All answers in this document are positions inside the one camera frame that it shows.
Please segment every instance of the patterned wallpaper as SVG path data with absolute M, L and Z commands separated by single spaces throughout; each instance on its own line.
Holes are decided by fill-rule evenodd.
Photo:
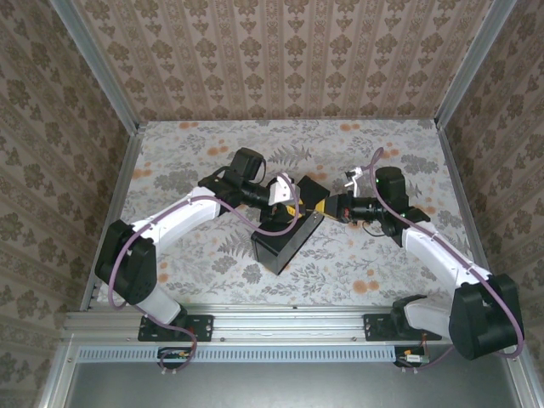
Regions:
M 127 135 L 47 1 L 0 2 L 0 406 L 32 406 Z
M 519 284 L 544 379 L 544 2 L 519 0 L 446 132 L 487 258 Z
M 76 0 L 141 121 L 433 117 L 491 0 Z

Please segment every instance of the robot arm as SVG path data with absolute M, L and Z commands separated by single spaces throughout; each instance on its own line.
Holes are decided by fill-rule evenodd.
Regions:
M 267 187 L 253 183 L 264 159 L 249 149 L 240 149 L 228 167 L 204 178 L 187 196 L 164 210 L 127 225 L 118 220 L 106 232 L 95 273 L 104 282 L 109 282 L 113 265 L 128 239 L 146 225 L 145 230 L 123 257 L 114 285 L 115 292 L 128 304 L 138 306 L 163 324 L 174 320 L 182 322 L 187 315 L 179 303 L 157 285 L 156 260 L 162 252 L 180 237 L 198 225 L 222 215 L 226 210 L 212 200 L 191 202 L 197 196 L 210 196 L 226 202 L 232 207 L 246 204 L 268 210 L 276 204 L 291 204 L 295 197 L 283 178 L 273 179 Z M 187 204 L 176 211 L 180 203 Z
M 347 172 L 346 186 L 353 186 L 354 192 L 328 197 L 316 209 L 343 223 L 378 221 L 383 233 L 421 259 L 450 295 L 446 301 L 416 295 L 394 302 L 391 320 L 397 333 L 403 337 L 418 329 L 450 338 L 457 351 L 469 360 L 516 344 L 518 338 L 512 323 L 480 280 L 468 272 L 466 264 L 499 295 L 523 333 L 518 291 L 512 279 L 507 275 L 494 276 L 475 265 L 440 235 L 427 214 L 411 207 L 400 169 L 382 167 L 376 171 L 378 193 L 398 214 L 430 231 L 431 236 L 394 217 L 377 198 L 358 197 L 357 179 L 362 174 L 360 168 Z

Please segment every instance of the black box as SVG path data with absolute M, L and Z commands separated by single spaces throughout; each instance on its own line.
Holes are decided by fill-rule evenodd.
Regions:
M 300 187 L 300 199 L 307 210 L 312 210 L 318 202 L 331 194 L 329 190 L 308 176 L 304 176 L 298 182 L 298 187 Z M 321 224 L 321 221 L 323 221 L 322 214 L 306 212 L 306 215 L 301 217 L 295 227 L 287 234 L 267 236 L 254 232 L 252 234 L 252 246 L 255 259 L 264 265 L 266 269 L 279 275 L 304 245 L 304 242 Z M 285 224 L 278 224 L 274 221 L 266 221 L 260 225 L 262 230 L 267 231 L 280 231 L 285 227 Z

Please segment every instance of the purple cable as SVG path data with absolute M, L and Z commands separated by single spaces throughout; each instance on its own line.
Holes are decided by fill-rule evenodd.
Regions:
M 371 186 L 372 186 L 372 189 L 374 190 L 374 194 L 376 195 L 376 198 L 380 201 L 380 204 L 382 204 L 383 208 L 385 208 L 388 212 L 390 212 L 393 216 L 398 218 L 400 221 L 402 221 L 405 224 L 410 225 L 412 228 L 415 228 L 416 230 L 418 230 L 418 231 L 422 232 L 423 234 L 429 236 L 434 241 L 438 242 L 441 247 L 443 247 L 457 262 L 459 262 L 459 264 L 461 264 L 462 267 L 467 270 L 467 272 L 471 273 L 482 284 L 482 286 L 485 288 L 485 290 L 487 292 L 489 292 L 489 294 L 495 299 L 497 304 L 504 311 L 507 318 L 510 320 L 510 323 L 512 323 L 513 329 L 516 331 L 516 337 L 518 339 L 518 347 L 512 353 L 505 354 L 505 353 L 500 353 L 499 352 L 498 354 L 500 356 L 504 357 L 504 358 L 515 359 L 523 351 L 523 348 L 524 348 L 524 336 L 523 336 L 523 333 L 521 332 L 521 327 L 519 327 L 519 323 L 516 320 L 516 318 L 514 317 L 512 311 L 504 303 L 504 301 L 497 294 L 497 292 L 495 292 L 495 290 L 490 286 L 490 284 L 487 282 L 487 280 L 485 280 L 484 277 L 480 276 L 480 274 L 478 272 L 473 270 L 473 266 L 470 263 L 465 261 L 455 251 L 451 250 L 451 248 L 448 245 L 446 245 L 446 243 L 444 241 L 442 241 L 439 237 L 434 236 L 434 234 L 431 231 L 429 231 L 428 229 L 423 228 L 422 226 L 417 225 L 415 223 L 412 223 L 409 219 L 406 219 L 406 218 L 402 217 L 393 208 L 391 208 L 388 205 L 388 203 L 385 202 L 385 200 L 380 196 L 380 193 L 377 190 L 377 186 L 376 186 L 376 172 L 374 170 L 374 165 L 377 163 L 378 160 L 380 160 L 380 157 L 382 156 L 382 153 L 383 153 L 383 147 L 378 148 L 374 152 L 374 156 L 372 156 L 370 164 L 368 166 L 366 166 L 366 167 L 361 168 L 363 170 L 368 169 L 370 171 Z
M 128 239 L 127 243 L 121 248 L 121 251 L 119 252 L 119 255 L 117 255 L 116 261 L 113 264 L 113 269 L 111 270 L 110 280 L 108 282 L 108 303 L 110 306 L 115 310 L 121 310 L 125 307 L 127 302 L 123 302 L 122 304 L 115 304 L 113 300 L 113 286 L 117 278 L 117 272 L 119 271 L 119 266 L 121 265 L 121 261 L 125 254 L 128 251 L 128 248 L 138 239 L 139 236 L 141 236 L 146 230 L 148 230 L 153 224 L 157 224 L 159 221 L 170 215 L 171 213 L 178 211 L 180 208 L 185 207 L 186 205 L 197 202 L 197 201 L 203 201 L 203 200 L 209 200 L 209 201 L 215 201 L 221 206 L 225 207 L 227 210 L 229 210 L 231 213 L 233 213 L 236 217 L 238 217 L 245 225 L 247 225 L 249 228 L 251 228 L 254 231 L 257 231 L 259 234 L 268 235 L 268 236 L 280 236 L 287 234 L 289 231 L 291 231 L 293 228 L 295 228 L 295 225 L 298 220 L 298 215 L 300 214 L 299 206 L 298 206 L 298 197 L 297 192 L 295 191 L 295 188 L 292 186 L 291 180 L 284 176 L 281 173 L 276 174 L 277 177 L 280 177 L 284 181 L 287 182 L 287 185 L 289 187 L 289 190 L 291 191 L 291 195 L 294 197 L 295 201 L 295 215 L 291 221 L 291 223 L 287 226 L 287 228 L 281 230 L 281 231 L 265 231 L 264 229 L 260 229 L 258 226 L 253 225 L 251 221 L 249 221 L 246 217 L 244 217 L 238 210 L 233 208 L 231 205 L 227 204 L 226 202 L 219 200 L 218 198 L 212 196 L 212 195 L 199 195 L 197 197 L 191 197 L 188 200 L 181 201 L 177 206 L 174 206 L 168 211 L 163 212 L 162 214 L 158 215 L 155 219 L 150 221 L 149 224 L 144 225 L 141 229 L 134 232 L 134 234 Z
M 283 229 L 281 231 L 276 231 L 276 232 L 266 231 L 264 229 L 260 229 L 258 226 L 253 225 L 251 221 L 249 221 L 246 217 L 244 217 L 238 210 L 233 208 L 231 205 L 227 204 L 226 202 L 224 202 L 222 200 L 219 200 L 218 198 L 216 198 L 216 197 L 214 197 L 212 195 L 199 195 L 197 197 L 191 197 L 188 200 L 181 201 L 178 205 L 176 205 L 176 206 L 168 209 L 167 211 L 163 212 L 162 214 L 158 215 L 156 218 L 151 220 L 148 224 L 144 225 L 138 231 L 134 232 L 134 234 L 131 235 L 131 237 L 128 239 L 128 241 L 125 243 L 125 245 L 121 248 L 121 251 L 117 255 L 116 261 L 113 264 L 113 269 L 111 270 L 110 280 L 108 281 L 108 303 L 110 304 L 110 306 L 115 310 L 121 310 L 127 304 L 127 302 L 123 302 L 122 304 L 119 304 L 119 305 L 115 304 L 115 302 L 113 300 L 113 292 L 114 292 L 113 287 L 114 287 L 115 282 L 116 282 L 116 277 L 117 277 L 117 273 L 119 271 L 119 266 L 121 265 L 121 261 L 124 258 L 125 254 L 127 253 L 130 246 L 146 230 L 151 228 L 151 226 L 153 224 L 157 224 L 159 221 L 161 221 L 162 219 L 164 219 L 165 217 L 167 217 L 171 213 L 173 213 L 175 211 L 178 211 L 180 208 L 183 208 L 188 204 L 191 204 L 191 203 L 197 202 L 197 201 L 204 201 L 204 200 L 215 201 L 219 205 L 225 207 L 227 210 L 229 210 L 231 213 L 233 213 L 236 217 L 238 217 L 249 228 L 251 228 L 252 230 L 257 231 L 258 233 L 263 234 L 263 235 L 268 235 L 268 236 L 284 235 L 284 234 L 288 233 L 289 231 L 291 231 L 293 228 L 295 228 L 295 225 L 297 224 L 297 221 L 298 221 L 298 215 L 300 214 L 300 208 L 299 208 L 299 205 L 298 205 L 297 192 L 295 191 L 295 188 L 293 187 L 293 185 L 291 183 L 291 180 L 288 177 L 286 177 L 285 175 L 283 175 L 281 173 L 276 174 L 276 176 L 280 177 L 281 179 L 283 179 L 284 181 L 287 182 L 287 186 L 289 187 L 289 190 L 291 191 L 291 195 L 292 195 L 292 197 L 293 197 L 293 199 L 295 201 L 295 215 L 293 216 L 293 219 L 289 223 L 287 228 L 285 228 L 285 229 Z M 159 320 L 157 320 L 154 316 L 151 316 L 150 314 L 147 314 L 144 310 L 142 310 L 138 306 L 134 306 L 134 307 L 137 310 L 139 310 L 140 312 L 142 312 L 145 316 L 147 316 L 147 318 L 149 320 L 151 320 L 153 323 L 155 323 L 156 325 L 158 325 L 160 327 L 164 327 L 165 329 L 168 329 L 168 330 L 175 330 L 175 331 L 178 331 L 178 332 L 182 332 L 182 333 L 188 335 L 189 337 L 191 337 L 191 341 L 193 342 L 193 347 L 191 348 L 191 352 L 189 354 L 189 357 L 187 357 L 187 360 L 177 369 L 177 371 L 184 369 L 187 366 L 187 364 L 195 356 L 195 352 L 196 352 L 196 337 L 195 337 L 195 335 L 193 333 L 191 333 L 190 331 L 185 330 L 182 327 L 170 326 L 170 325 L 167 325 L 165 323 L 162 323 Z M 164 363 L 164 357 L 166 355 L 168 355 L 168 354 L 169 353 L 165 353 L 165 354 L 163 354 L 161 356 L 159 365 L 161 366 L 162 369 L 166 368 L 166 367 L 164 367 L 163 363 Z

